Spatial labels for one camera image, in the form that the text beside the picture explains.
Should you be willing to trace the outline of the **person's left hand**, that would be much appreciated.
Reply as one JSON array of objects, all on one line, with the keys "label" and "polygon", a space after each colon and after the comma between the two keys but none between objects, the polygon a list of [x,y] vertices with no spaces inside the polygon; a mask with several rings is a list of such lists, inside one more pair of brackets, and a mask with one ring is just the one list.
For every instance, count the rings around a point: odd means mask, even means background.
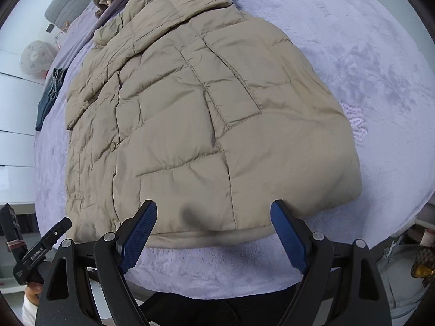
[{"label": "person's left hand", "polygon": [[39,283],[31,282],[27,284],[27,287],[24,290],[24,295],[27,297],[29,302],[38,306],[39,305],[39,296],[43,291],[43,286]]}]

